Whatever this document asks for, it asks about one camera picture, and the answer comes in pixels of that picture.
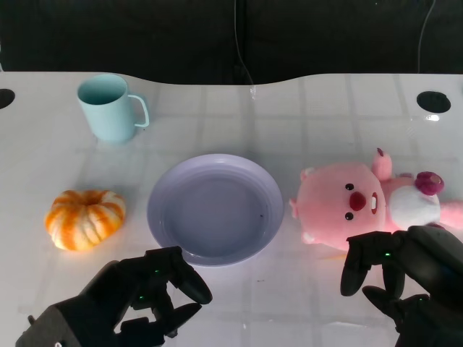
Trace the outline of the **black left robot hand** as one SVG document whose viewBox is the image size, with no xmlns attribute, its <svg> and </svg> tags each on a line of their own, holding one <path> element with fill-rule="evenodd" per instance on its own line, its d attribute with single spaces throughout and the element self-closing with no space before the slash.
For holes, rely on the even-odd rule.
<svg viewBox="0 0 463 347">
<path fill-rule="evenodd" d="M 81 294 L 91 299 L 111 328 L 120 326 L 115 335 L 119 346 L 162 346 L 213 299 L 180 247 L 110 262 Z"/>
</svg>

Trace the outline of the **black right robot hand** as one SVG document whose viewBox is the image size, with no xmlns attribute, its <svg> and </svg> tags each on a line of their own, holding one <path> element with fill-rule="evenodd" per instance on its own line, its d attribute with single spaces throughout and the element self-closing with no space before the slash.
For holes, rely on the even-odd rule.
<svg viewBox="0 0 463 347">
<path fill-rule="evenodd" d="M 342 296 L 362 291 L 390 317 L 397 346 L 462 345 L 462 243 L 437 226 L 347 239 Z"/>
</svg>

